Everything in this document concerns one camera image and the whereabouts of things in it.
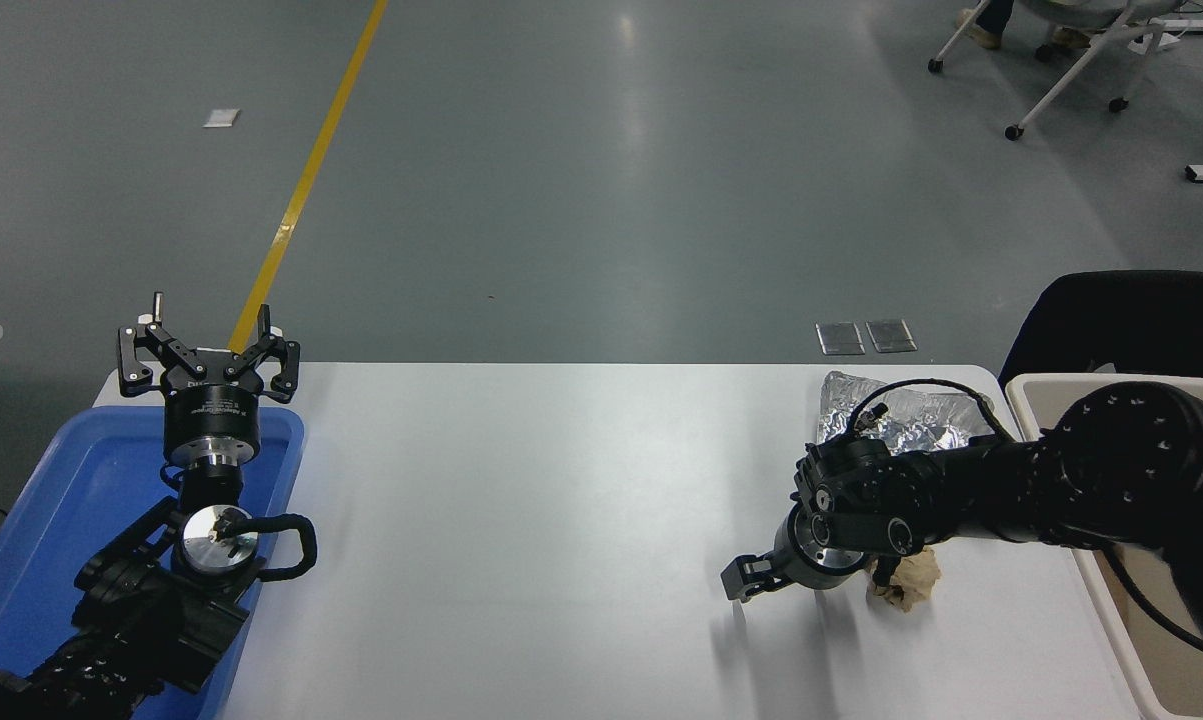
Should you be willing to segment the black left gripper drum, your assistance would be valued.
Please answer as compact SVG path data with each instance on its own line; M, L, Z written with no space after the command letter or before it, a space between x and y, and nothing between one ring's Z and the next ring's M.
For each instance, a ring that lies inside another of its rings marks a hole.
M192 377L176 365L165 371L165 459L250 462L261 447L257 371L231 377Z

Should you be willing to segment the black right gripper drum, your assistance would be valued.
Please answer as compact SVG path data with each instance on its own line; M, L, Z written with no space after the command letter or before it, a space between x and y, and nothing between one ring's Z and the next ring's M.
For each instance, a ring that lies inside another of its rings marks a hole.
M794 506L776 532L774 569L780 578L812 591L832 591L857 571L866 569L869 557L860 551L837 551L814 538L813 520L802 506Z

